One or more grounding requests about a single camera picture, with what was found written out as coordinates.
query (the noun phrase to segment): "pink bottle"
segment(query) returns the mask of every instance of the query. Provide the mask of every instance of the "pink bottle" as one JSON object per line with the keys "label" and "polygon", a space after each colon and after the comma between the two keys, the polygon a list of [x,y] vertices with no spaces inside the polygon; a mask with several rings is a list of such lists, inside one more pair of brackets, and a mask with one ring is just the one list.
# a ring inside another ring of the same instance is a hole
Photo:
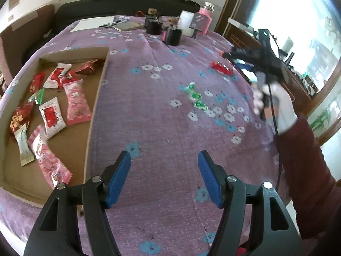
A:
{"label": "pink bottle", "polygon": [[205,2],[205,6],[203,8],[200,8],[199,13],[207,16],[207,18],[208,18],[208,21],[207,21],[207,24],[205,26],[204,31],[200,32],[200,33],[205,35],[208,31],[208,27],[210,26],[210,24],[212,22],[213,4],[211,4],[209,2]]}

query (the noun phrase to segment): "maroon sleeve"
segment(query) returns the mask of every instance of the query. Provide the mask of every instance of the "maroon sleeve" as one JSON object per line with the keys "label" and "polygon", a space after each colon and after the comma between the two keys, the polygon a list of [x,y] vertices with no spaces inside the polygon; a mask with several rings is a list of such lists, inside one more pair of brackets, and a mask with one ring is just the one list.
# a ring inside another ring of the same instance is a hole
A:
{"label": "maroon sleeve", "polygon": [[284,167],[296,220],[303,239],[326,231],[341,205],[341,188],[335,184],[306,117],[279,136]]}

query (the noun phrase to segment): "white sheet of paper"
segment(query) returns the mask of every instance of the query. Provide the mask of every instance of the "white sheet of paper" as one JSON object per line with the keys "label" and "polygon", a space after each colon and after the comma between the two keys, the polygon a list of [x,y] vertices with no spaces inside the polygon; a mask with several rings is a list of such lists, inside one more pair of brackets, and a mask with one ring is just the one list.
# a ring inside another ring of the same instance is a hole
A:
{"label": "white sheet of paper", "polygon": [[70,32],[72,33],[72,32],[76,32],[76,31],[80,31],[80,30],[98,28],[100,25],[111,23],[113,21],[113,19],[114,19],[113,16],[94,17],[94,18],[82,19],[76,25],[76,27],[73,28]]}

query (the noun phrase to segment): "screw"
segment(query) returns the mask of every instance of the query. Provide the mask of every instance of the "screw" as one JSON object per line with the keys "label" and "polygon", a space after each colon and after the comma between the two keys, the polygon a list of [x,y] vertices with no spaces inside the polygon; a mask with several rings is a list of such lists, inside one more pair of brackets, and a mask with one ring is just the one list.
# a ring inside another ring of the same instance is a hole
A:
{"label": "screw", "polygon": [[57,189],[64,189],[65,186],[66,186],[65,183],[59,183],[59,184],[57,185]]}
{"label": "screw", "polygon": [[229,181],[231,183],[234,183],[234,182],[237,181],[237,177],[233,176],[233,175],[230,175],[229,177],[227,177],[227,181]]}
{"label": "screw", "polygon": [[271,184],[270,182],[264,182],[264,183],[263,183],[263,186],[264,186],[264,188],[266,188],[266,189],[271,189],[271,188],[272,188],[272,184]]}
{"label": "screw", "polygon": [[100,177],[100,176],[93,176],[93,178],[92,178],[92,181],[94,182],[94,183],[98,183],[98,182],[100,182],[102,180],[102,178]]}

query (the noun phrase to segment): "cardboard tray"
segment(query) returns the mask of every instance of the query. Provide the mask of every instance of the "cardboard tray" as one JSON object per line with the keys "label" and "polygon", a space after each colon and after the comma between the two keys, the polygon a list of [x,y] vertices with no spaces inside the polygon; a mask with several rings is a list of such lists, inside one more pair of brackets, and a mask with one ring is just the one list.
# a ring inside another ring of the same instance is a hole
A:
{"label": "cardboard tray", "polygon": [[[0,117],[0,186],[3,189],[18,199],[40,208],[52,192],[52,188],[40,171],[37,160],[23,167],[20,165],[17,142],[14,137],[10,137],[12,113],[20,103],[25,104],[32,95],[27,88],[31,84],[33,76],[45,72],[45,81],[57,63],[71,63],[72,68],[77,68],[81,63],[91,59],[106,59],[103,68],[96,69],[94,75],[78,75],[80,79],[83,79],[83,90],[94,116],[100,83],[107,66],[107,55],[108,47],[65,50],[41,57],[26,70]],[[68,98],[64,89],[45,89],[43,103],[54,97],[58,98],[62,116],[66,122]],[[69,182],[70,186],[83,184],[89,178],[87,167],[90,163],[87,156],[90,149],[92,121],[67,126],[48,140],[52,152],[73,174]],[[31,112],[27,138],[39,124],[44,124],[44,121],[38,105],[35,104]]]}

